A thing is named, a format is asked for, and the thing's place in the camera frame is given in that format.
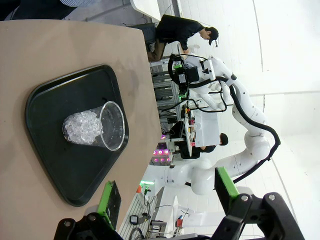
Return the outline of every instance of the metal rack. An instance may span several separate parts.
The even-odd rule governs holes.
[[[168,109],[180,102],[178,86],[171,81],[168,71],[161,71],[153,74],[153,90],[158,107],[160,123],[174,123],[181,120],[181,106],[161,112],[161,109]]]

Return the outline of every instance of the clear plastic cup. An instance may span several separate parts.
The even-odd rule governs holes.
[[[68,116],[63,122],[62,131],[70,143],[116,151],[124,142],[124,114],[118,104],[108,101],[103,106]]]

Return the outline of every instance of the green light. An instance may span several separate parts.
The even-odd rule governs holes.
[[[140,184],[149,184],[149,185],[154,185],[155,183],[153,181],[141,181]]]

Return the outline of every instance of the wooden table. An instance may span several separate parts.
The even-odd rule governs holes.
[[[97,64],[118,79],[129,142],[91,200],[68,205],[42,167],[26,130],[25,105],[41,83]],[[117,227],[161,136],[142,32],[93,22],[0,22],[0,239],[53,239],[63,218],[80,220],[115,180],[122,198]]]

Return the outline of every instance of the black cap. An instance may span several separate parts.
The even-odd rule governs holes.
[[[220,134],[220,142],[221,142],[220,146],[225,146],[225,145],[227,145],[228,142],[229,142],[228,136],[227,136],[226,134],[224,134],[224,133],[221,133],[221,134]]]
[[[219,32],[217,29],[215,29],[213,26],[212,27],[208,27],[206,29],[206,31],[210,31],[211,33],[209,34],[210,39],[209,39],[209,45],[211,45],[213,40],[217,40],[219,37]]]

